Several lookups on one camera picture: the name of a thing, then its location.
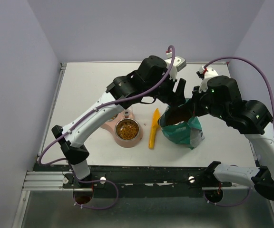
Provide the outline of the green pet food bag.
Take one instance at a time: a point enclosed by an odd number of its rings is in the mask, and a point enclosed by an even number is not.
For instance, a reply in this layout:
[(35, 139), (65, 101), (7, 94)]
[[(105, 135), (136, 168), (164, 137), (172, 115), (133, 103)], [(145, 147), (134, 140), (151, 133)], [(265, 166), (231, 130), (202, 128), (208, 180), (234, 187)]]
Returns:
[(180, 106), (168, 106), (158, 120), (163, 135), (172, 143), (190, 149), (199, 146), (205, 139), (199, 119), (188, 108), (189, 98)]

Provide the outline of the yellow plastic scoop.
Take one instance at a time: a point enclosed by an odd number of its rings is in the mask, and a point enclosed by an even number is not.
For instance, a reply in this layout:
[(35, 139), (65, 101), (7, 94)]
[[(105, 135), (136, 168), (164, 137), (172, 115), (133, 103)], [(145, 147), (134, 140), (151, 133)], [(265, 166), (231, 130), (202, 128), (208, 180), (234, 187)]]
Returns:
[(154, 149), (155, 146), (155, 138), (156, 138), (156, 132), (157, 129), (159, 128), (158, 120), (160, 118), (160, 112), (159, 109), (157, 108), (152, 116), (152, 124), (151, 124), (151, 129), (150, 129), (150, 135), (149, 135), (149, 142), (148, 142), (148, 148), (149, 149)]

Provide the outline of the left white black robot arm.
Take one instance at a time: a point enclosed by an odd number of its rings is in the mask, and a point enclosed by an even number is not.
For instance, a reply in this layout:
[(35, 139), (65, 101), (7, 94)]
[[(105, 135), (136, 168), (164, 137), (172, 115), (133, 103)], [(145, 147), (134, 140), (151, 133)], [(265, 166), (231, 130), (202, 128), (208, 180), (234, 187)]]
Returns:
[(97, 102), (72, 123), (52, 128), (79, 187), (84, 188), (90, 183), (89, 152), (84, 146), (87, 138), (115, 115), (140, 103), (143, 97), (152, 97), (169, 106), (184, 104), (186, 81), (177, 80), (176, 76), (185, 66), (186, 60), (179, 56), (166, 60), (149, 56), (138, 69), (116, 77)]

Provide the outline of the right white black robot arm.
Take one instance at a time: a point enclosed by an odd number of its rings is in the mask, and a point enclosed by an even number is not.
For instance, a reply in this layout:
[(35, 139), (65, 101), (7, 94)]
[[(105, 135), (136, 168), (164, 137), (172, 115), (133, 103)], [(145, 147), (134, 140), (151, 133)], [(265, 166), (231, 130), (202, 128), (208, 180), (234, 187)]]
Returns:
[(246, 168), (214, 161), (203, 175), (204, 182), (209, 186), (231, 182), (253, 187), (262, 197), (274, 201), (274, 128), (267, 107), (257, 100), (243, 100), (236, 80), (227, 76), (215, 76), (195, 86), (191, 103), (195, 116), (217, 117), (244, 135), (259, 162), (256, 168)]

